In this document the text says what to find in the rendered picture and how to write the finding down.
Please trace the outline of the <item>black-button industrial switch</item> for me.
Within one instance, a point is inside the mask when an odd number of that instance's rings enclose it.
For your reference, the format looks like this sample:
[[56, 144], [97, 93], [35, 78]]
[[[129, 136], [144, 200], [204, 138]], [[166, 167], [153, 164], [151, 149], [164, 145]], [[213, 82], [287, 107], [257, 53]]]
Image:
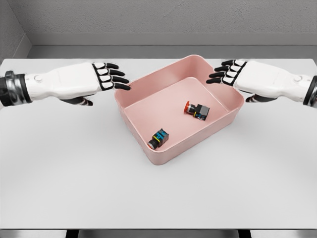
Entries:
[[156, 150], [157, 148], [161, 147], [168, 139], [169, 134], [161, 128], [152, 136], [147, 145], [151, 149]]

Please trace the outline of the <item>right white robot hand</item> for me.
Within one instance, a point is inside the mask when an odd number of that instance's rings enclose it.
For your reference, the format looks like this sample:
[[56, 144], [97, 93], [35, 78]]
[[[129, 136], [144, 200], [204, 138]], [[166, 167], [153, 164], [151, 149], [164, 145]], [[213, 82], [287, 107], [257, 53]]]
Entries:
[[221, 63], [209, 75], [207, 84], [224, 84], [252, 96], [246, 102], [270, 102], [281, 97], [289, 83], [288, 71], [254, 60], [231, 59]]

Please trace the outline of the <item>pink plastic basket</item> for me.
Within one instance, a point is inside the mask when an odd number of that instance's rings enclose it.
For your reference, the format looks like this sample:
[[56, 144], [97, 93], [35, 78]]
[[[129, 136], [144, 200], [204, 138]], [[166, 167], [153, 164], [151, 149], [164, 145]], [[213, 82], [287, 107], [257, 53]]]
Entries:
[[[149, 160], [162, 165], [232, 123], [244, 104], [243, 96], [224, 84], [207, 84], [213, 67], [190, 55], [131, 82], [129, 91], [114, 97], [120, 114]], [[210, 108], [206, 120], [184, 113], [184, 107]], [[156, 150], [147, 143], [160, 129], [169, 139]]]

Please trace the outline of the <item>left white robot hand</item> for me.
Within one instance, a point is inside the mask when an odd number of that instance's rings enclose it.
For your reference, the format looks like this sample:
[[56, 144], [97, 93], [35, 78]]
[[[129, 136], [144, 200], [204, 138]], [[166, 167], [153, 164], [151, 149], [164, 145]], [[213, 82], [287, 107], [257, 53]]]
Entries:
[[88, 96], [111, 89], [131, 89], [129, 80], [124, 78], [125, 73], [113, 63], [85, 62], [60, 67], [52, 72], [52, 96], [73, 105], [92, 106], [93, 102], [87, 99]]

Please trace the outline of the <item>red-button industrial switch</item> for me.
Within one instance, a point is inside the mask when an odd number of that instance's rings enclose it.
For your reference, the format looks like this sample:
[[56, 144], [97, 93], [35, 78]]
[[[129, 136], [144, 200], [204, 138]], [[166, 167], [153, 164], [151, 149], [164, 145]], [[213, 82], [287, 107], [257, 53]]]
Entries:
[[210, 108], [201, 104], [191, 104], [190, 101], [187, 101], [185, 107], [184, 107], [184, 113], [190, 114], [194, 118], [197, 118], [199, 120], [206, 120], [207, 116], [209, 114]]

